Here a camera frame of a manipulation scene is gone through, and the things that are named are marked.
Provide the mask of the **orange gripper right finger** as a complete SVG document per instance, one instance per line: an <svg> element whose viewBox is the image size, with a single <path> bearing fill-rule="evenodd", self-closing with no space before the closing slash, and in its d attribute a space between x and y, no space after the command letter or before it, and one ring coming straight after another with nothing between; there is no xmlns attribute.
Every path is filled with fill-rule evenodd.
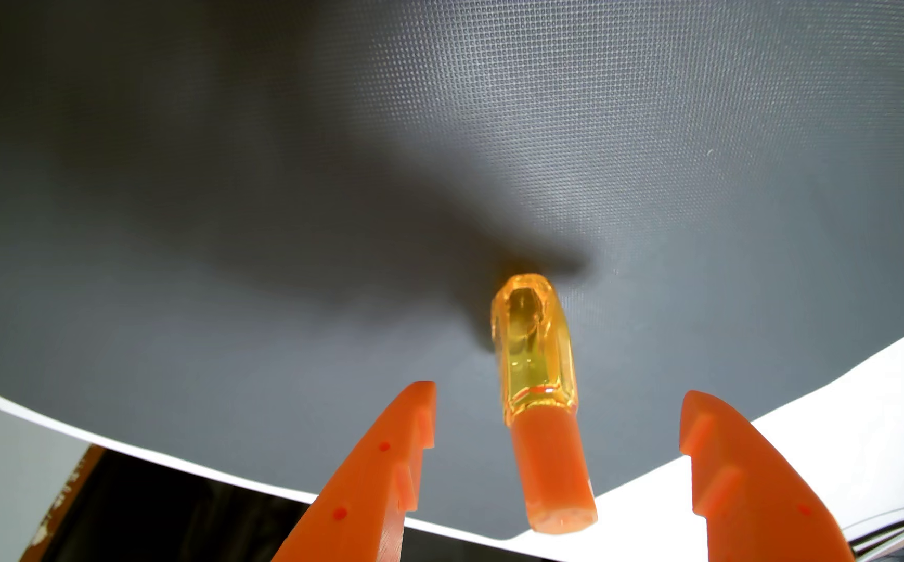
<svg viewBox="0 0 904 562"><path fill-rule="evenodd" d="M708 561L854 561L830 510L782 453L720 398L683 397L680 451L707 525Z"/></svg>

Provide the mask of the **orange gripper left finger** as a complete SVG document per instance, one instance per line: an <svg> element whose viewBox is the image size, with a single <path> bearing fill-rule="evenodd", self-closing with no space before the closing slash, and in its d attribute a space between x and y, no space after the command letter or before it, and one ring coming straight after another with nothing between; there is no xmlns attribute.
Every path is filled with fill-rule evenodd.
<svg viewBox="0 0 904 562"><path fill-rule="evenodd" d="M272 557L399 561L418 507L422 454L434 446L437 386L416 381L370 426Z"/></svg>

